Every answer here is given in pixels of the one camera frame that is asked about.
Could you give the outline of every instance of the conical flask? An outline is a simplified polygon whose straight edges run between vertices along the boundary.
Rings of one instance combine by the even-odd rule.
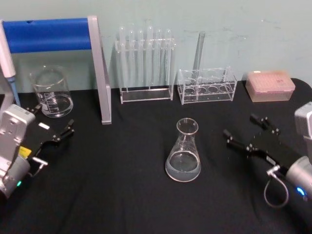
[[[198,124],[191,118],[182,118],[176,128],[179,137],[165,163],[165,169],[172,179],[179,182],[194,180],[200,173],[200,160],[195,145],[195,133]]]

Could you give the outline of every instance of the blue bar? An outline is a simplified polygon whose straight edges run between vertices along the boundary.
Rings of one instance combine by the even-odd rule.
[[[11,53],[91,50],[88,19],[3,22]]]

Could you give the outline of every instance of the pink pipette tip box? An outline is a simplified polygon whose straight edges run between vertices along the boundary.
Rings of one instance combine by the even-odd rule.
[[[287,72],[254,71],[248,73],[246,89],[253,102],[288,101],[295,85]]]

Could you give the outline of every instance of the beaker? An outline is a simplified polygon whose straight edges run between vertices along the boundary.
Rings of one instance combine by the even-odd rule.
[[[71,112],[74,105],[62,67],[43,66],[31,73],[29,79],[42,105],[42,113],[50,118],[58,118]]]

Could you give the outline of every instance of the wall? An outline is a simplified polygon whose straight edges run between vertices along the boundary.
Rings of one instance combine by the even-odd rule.
[[[129,22],[171,28],[177,42],[175,69],[192,69],[199,31],[206,31],[202,68],[230,65],[236,77],[251,70],[285,69],[312,85],[312,4],[307,0],[10,0],[0,8],[4,20],[77,18],[97,15],[110,66],[120,25]],[[69,67],[70,88],[92,88],[90,53],[14,55],[18,90],[36,64],[56,61]],[[116,87],[115,77],[110,77]]]

